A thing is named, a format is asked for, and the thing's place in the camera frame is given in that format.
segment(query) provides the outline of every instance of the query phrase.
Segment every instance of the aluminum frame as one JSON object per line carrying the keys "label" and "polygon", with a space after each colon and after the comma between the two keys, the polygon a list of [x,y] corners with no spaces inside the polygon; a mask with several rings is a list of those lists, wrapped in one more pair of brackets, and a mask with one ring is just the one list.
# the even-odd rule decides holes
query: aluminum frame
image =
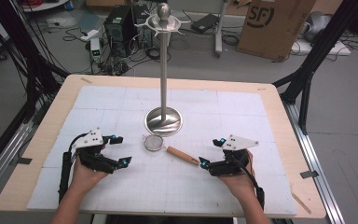
{"label": "aluminum frame", "polygon": [[22,147],[22,144],[25,142],[25,139],[30,134],[33,129],[34,123],[29,121],[28,123],[22,125],[17,129],[14,136],[11,138],[10,142],[5,147],[4,151],[0,155],[0,179],[4,172],[7,170],[10,162],[17,155],[18,151]]}
{"label": "aluminum frame", "polygon": [[319,195],[324,203],[324,208],[333,224],[344,224],[344,218],[338,208],[336,199],[334,198],[333,192],[327,183],[327,179],[324,175],[322,165],[319,163],[318,157],[316,156],[312,142],[308,135],[303,134],[301,127],[298,125],[299,113],[296,105],[289,105],[283,102],[283,107],[286,110],[287,116],[292,123],[293,130],[295,131],[297,141],[301,146],[304,158],[311,171],[316,171],[319,175],[313,177],[315,185],[319,190]]}

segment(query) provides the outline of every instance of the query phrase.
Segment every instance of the cardboard box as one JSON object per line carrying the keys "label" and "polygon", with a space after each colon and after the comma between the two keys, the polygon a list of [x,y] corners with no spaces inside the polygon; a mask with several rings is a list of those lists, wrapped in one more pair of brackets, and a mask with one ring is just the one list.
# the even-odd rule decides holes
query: cardboard box
{"label": "cardboard box", "polygon": [[316,0],[253,0],[237,51],[286,59]]}
{"label": "cardboard box", "polygon": [[313,6],[312,11],[320,11],[326,15],[334,15],[341,3],[342,0],[316,0],[315,6]]}
{"label": "cardboard box", "polygon": [[130,6],[131,0],[86,0],[86,5],[89,7]]}

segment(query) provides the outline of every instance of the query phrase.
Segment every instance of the table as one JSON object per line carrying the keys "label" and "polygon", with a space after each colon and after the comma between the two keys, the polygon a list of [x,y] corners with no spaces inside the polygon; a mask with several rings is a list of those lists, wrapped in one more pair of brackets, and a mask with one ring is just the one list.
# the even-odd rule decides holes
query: table
{"label": "table", "polygon": [[[29,165],[18,164],[2,191],[0,195],[1,211],[27,211],[27,203],[31,198],[45,158],[52,149],[56,136],[66,116],[72,109],[79,90],[85,85],[158,88],[159,79],[84,75],[69,76],[40,124],[33,140],[23,154],[23,157],[31,158],[33,161]],[[259,83],[168,79],[168,88],[259,93],[268,114],[269,124],[282,158],[283,168],[296,199],[298,212],[296,217],[325,217],[324,206],[313,180],[311,178],[303,179],[300,176],[300,173],[308,171],[308,166],[305,163],[295,133],[274,86]]]}

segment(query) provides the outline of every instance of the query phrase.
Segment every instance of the metal pole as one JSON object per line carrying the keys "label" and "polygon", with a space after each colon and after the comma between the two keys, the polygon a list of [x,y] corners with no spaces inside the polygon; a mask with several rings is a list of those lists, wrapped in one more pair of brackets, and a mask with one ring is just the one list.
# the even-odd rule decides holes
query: metal pole
{"label": "metal pole", "polygon": [[167,119],[167,35],[161,33],[159,46],[159,63],[161,66],[161,121]]}

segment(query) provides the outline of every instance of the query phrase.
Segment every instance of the black tape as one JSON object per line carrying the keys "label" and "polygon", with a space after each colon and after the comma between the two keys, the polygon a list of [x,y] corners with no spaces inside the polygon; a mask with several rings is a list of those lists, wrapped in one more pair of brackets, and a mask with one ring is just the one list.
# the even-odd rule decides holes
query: black tape
{"label": "black tape", "polygon": [[303,177],[303,179],[305,179],[305,178],[309,178],[309,177],[316,177],[319,174],[316,171],[306,171],[306,172],[300,173],[300,175],[301,175],[301,177]]}
{"label": "black tape", "polygon": [[26,164],[26,165],[29,165],[31,163],[32,159],[29,159],[29,158],[19,158],[17,160],[17,164]]}

